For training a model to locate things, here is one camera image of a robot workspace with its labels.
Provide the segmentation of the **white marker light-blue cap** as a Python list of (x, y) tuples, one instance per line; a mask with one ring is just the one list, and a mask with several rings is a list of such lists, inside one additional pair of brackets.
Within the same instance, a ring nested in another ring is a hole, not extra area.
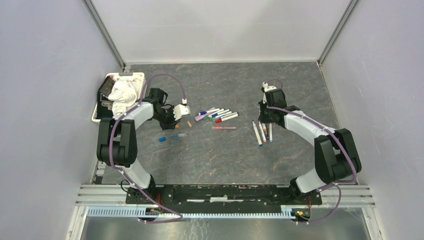
[(272, 143), (273, 142), (273, 127), (271, 123), (268, 124), (267, 132), (268, 132), (269, 142)]

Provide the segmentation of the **white marker blue cap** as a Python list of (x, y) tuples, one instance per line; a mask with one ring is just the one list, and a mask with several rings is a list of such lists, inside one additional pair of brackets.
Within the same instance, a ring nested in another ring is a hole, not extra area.
[(252, 121), (252, 126), (253, 126), (253, 130), (254, 130), (254, 133), (255, 133), (255, 137), (256, 137), (257, 143), (258, 143), (258, 145), (259, 145), (260, 147), (262, 147), (262, 146), (263, 146), (263, 142), (262, 142), (262, 140), (261, 140), (261, 136), (260, 136), (260, 134), (259, 134), (259, 131), (258, 131), (257, 125), (256, 125), (256, 123), (255, 123), (255, 121), (254, 121), (254, 120)]

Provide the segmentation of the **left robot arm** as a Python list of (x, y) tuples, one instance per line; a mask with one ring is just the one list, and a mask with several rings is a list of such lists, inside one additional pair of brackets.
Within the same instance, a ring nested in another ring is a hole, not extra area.
[(138, 189), (138, 197), (145, 204), (157, 198), (154, 178), (138, 161), (136, 130), (146, 121), (156, 120), (162, 130), (173, 130), (181, 120), (175, 107), (166, 104), (168, 94), (152, 88), (146, 98), (132, 106), (118, 118), (103, 118), (99, 123), (97, 159), (119, 171), (130, 186)]

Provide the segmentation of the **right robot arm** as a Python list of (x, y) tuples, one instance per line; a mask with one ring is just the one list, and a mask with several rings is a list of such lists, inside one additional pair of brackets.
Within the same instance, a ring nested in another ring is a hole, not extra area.
[(325, 126), (307, 116), (298, 107), (289, 106), (281, 88), (263, 85), (259, 102), (259, 122), (274, 124), (294, 132), (314, 150), (314, 166), (291, 180), (289, 199), (302, 204), (312, 191), (323, 191), (338, 184), (354, 184), (362, 164), (352, 133)]

